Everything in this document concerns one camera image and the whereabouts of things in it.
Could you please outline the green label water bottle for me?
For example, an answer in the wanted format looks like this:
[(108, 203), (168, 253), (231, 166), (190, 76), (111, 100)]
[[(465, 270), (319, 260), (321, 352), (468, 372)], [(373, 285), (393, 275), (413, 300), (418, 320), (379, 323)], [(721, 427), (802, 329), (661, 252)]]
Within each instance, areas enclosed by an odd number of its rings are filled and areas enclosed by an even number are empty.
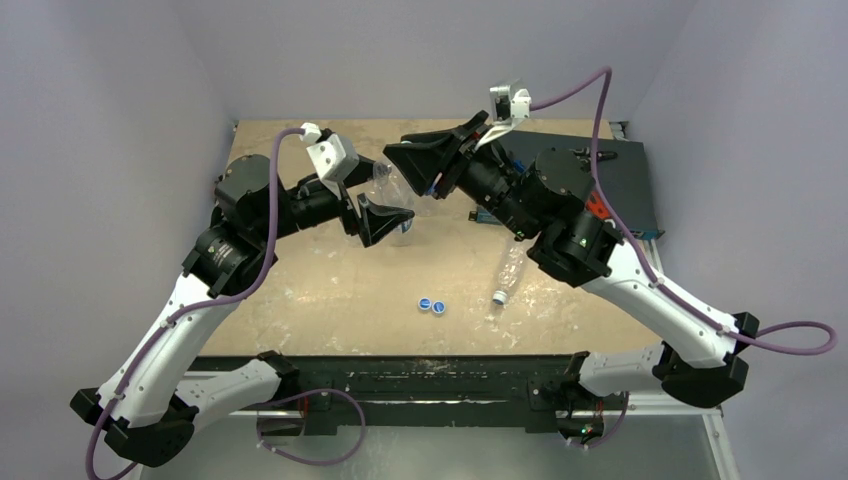
[(408, 246), (413, 242), (413, 219), (406, 220), (399, 224), (389, 235), (390, 244), (395, 247)]

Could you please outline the blue label Pocari bottle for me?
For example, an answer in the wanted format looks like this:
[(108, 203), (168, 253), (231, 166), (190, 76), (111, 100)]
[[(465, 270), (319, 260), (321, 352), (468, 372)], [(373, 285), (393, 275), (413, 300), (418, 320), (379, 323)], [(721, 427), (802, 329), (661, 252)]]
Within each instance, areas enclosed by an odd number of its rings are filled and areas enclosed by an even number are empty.
[(433, 182), (431, 183), (431, 185), (430, 185), (430, 186), (428, 187), (428, 189), (425, 191), (425, 194), (424, 194), (424, 196), (425, 196), (425, 197), (433, 198), (433, 199), (436, 199), (436, 200), (438, 200), (438, 199), (439, 199), (439, 197), (438, 197), (438, 193), (437, 193), (437, 187), (438, 187), (438, 183), (439, 183), (440, 179), (441, 179), (441, 177), (440, 177), (440, 176), (437, 176), (437, 177), (433, 180)]

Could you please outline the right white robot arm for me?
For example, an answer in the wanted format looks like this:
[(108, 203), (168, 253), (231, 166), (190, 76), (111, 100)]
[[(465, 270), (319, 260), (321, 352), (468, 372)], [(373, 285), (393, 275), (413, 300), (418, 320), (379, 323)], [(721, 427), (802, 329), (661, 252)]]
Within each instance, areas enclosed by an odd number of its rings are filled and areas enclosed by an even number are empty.
[(489, 140), (486, 114), (457, 127), (404, 135), (384, 155), (420, 196), (461, 191), (492, 214), (552, 279), (629, 314), (660, 343), (619, 354), (590, 353), (564, 376), (576, 407), (618, 392), (660, 390), (711, 408), (741, 392), (749, 367), (740, 354), (758, 329), (748, 313), (727, 314), (674, 292), (617, 224), (588, 208), (595, 180), (582, 153), (548, 134)]

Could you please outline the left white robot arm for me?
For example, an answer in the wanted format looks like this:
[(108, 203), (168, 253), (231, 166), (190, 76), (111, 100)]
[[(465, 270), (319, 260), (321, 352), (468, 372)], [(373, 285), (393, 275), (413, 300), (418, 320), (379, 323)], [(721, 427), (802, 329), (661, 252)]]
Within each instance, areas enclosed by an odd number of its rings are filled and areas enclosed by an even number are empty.
[(221, 376), (191, 383), (185, 372), (239, 304), (268, 277), (278, 239), (331, 220), (373, 246), (413, 212), (333, 192), (316, 175), (285, 189), (274, 160), (233, 161), (215, 187), (209, 227), (199, 235), (163, 310), (104, 384), (77, 391), (71, 409), (132, 466), (159, 467), (194, 434), (245, 407), (284, 409), (306, 393), (300, 372), (275, 351)]

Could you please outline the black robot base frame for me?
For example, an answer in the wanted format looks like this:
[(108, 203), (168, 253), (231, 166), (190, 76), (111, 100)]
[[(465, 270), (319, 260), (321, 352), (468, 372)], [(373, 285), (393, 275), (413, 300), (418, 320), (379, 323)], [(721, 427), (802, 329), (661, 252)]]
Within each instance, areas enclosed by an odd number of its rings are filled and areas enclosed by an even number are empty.
[(282, 396), (306, 402), (247, 406), (265, 418), (297, 418), (305, 434), (341, 426), (519, 428), (577, 436), (626, 409), (623, 394), (597, 397), (577, 383), (584, 353), (549, 355), (294, 355), (296, 384)]

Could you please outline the clear bottle white cap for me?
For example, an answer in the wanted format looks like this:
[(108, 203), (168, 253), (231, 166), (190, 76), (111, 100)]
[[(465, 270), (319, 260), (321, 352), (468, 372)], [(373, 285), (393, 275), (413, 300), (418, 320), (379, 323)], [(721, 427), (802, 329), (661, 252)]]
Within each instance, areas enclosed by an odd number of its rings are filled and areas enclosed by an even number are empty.
[(414, 209), (414, 193), (392, 163), (374, 163), (372, 185), (379, 204)]

